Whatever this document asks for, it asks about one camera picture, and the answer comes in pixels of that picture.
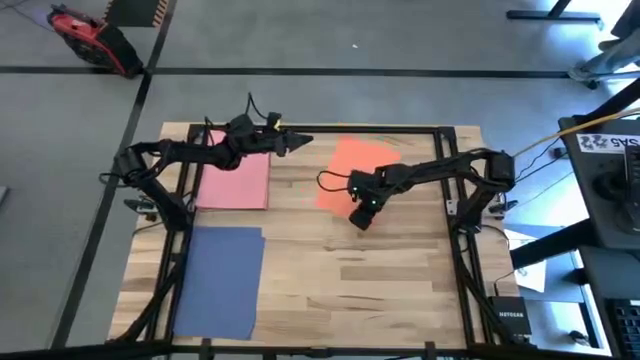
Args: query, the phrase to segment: floor tile line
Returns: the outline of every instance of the floor tile line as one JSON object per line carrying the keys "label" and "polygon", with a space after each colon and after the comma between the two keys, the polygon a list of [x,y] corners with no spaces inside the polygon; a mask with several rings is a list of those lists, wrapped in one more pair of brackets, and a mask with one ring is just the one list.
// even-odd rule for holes
{"label": "floor tile line", "polygon": [[[225,67],[157,67],[157,58],[149,60],[147,71],[155,75],[269,75],[269,76],[363,76],[422,78],[487,78],[487,79],[568,79],[565,71],[528,70],[431,70],[431,69],[367,69],[367,68],[225,68]],[[111,70],[74,66],[0,66],[0,74],[104,74]]]}
{"label": "floor tile line", "polygon": [[[144,104],[149,93],[149,88],[151,86],[153,69],[158,63],[158,59],[160,58],[160,54],[162,53],[162,48],[167,38],[167,33],[169,31],[169,26],[171,25],[173,11],[175,10],[177,1],[178,0],[173,0],[169,3],[169,8],[167,9],[164,21],[160,26],[158,37],[156,38],[153,51],[151,52],[147,69],[144,72],[144,77],[142,78],[142,82],[140,83],[140,87],[138,88],[133,108],[131,109],[131,113],[129,115],[124,133],[122,134],[122,139],[120,140],[120,145],[118,146],[117,152],[120,152],[121,150],[129,146],[133,141],[133,137],[140,120],[140,115],[142,114],[142,109],[144,108]],[[115,167],[116,164],[114,162],[111,171],[114,171]],[[116,177],[110,177],[102,193],[102,198],[100,199],[98,209],[92,220],[91,228],[87,236],[87,242],[82,252],[82,257],[80,258],[80,263],[78,264],[77,271],[73,278],[73,283],[68,292],[67,299],[63,305],[58,325],[51,341],[52,349],[64,348],[66,346],[67,340],[69,339],[69,334],[71,333],[78,308],[80,307],[82,294],[84,293],[87,281],[89,280],[91,267],[98,252],[100,240],[102,238],[102,234],[109,217],[111,206],[113,205],[117,184],[118,179]]]}

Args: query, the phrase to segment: gray floor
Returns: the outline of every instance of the gray floor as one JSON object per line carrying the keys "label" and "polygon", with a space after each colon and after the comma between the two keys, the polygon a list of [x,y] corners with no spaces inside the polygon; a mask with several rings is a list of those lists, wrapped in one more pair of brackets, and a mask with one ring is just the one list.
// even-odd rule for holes
{"label": "gray floor", "polygon": [[[66,3],[102,14],[106,1]],[[579,10],[604,6],[575,3]],[[47,6],[32,0],[21,9],[37,17]],[[607,36],[593,25],[504,19],[507,9],[536,6],[547,5],[180,0],[159,65],[560,71],[595,54]],[[146,60],[157,30],[124,32]],[[0,49],[0,66],[84,66],[60,38],[10,9],[0,11]],[[101,194],[97,174],[108,170],[138,85],[109,75],[0,75],[0,184],[12,190],[0,206],[0,352],[49,344]],[[569,80],[157,75],[135,139],[155,140],[164,121],[226,121],[243,110],[249,90],[261,109],[289,122],[480,125],[489,146],[508,152],[610,96],[607,88],[589,91]],[[539,151],[518,158],[518,166]],[[527,202],[569,172],[558,162],[509,197]],[[136,219],[122,205],[130,195],[119,191],[114,202],[73,344],[99,343],[107,333]],[[582,206],[572,176],[508,220],[570,224],[577,219],[568,217],[567,204]]]}

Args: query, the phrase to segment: blue cloth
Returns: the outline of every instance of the blue cloth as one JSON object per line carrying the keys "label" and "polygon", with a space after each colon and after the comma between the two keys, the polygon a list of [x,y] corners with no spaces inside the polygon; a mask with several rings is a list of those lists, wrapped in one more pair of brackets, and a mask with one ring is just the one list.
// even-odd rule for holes
{"label": "blue cloth", "polygon": [[194,227],[174,334],[249,340],[263,252],[260,228]]}

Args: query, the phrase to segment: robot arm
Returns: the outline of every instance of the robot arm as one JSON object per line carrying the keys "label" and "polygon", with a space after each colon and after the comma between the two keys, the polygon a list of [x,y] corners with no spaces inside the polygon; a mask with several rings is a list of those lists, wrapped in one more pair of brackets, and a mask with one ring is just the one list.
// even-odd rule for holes
{"label": "robot arm", "polygon": [[[471,163],[485,160],[485,173],[481,177]],[[459,177],[476,186],[474,193],[459,201],[454,227],[477,232],[482,210],[497,193],[507,192],[515,185],[513,158],[504,152],[475,149],[457,156],[417,165],[391,164],[377,167],[373,174],[353,170],[347,182],[347,191],[358,208],[349,220],[366,230],[376,213],[389,198],[409,191],[414,185]]]}
{"label": "robot arm", "polygon": [[[221,170],[234,170],[248,154],[275,152],[283,157],[287,151],[294,151],[313,140],[310,135],[279,130],[279,118],[279,114],[269,113],[267,126],[258,132],[249,116],[240,115],[226,125],[224,140],[211,146],[168,139],[129,146],[116,156],[116,174],[125,185],[141,190],[155,202],[167,230],[185,230],[191,224],[193,214],[180,196],[169,193],[156,177],[175,162],[210,164]],[[148,167],[143,154],[159,159]]]}

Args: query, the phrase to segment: white paper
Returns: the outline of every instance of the white paper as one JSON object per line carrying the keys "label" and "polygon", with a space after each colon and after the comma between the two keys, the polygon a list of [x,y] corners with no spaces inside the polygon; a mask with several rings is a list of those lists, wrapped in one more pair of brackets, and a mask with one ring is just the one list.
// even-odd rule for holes
{"label": "white paper", "polygon": [[600,154],[624,154],[625,146],[640,145],[640,136],[615,134],[576,134],[580,151]]}

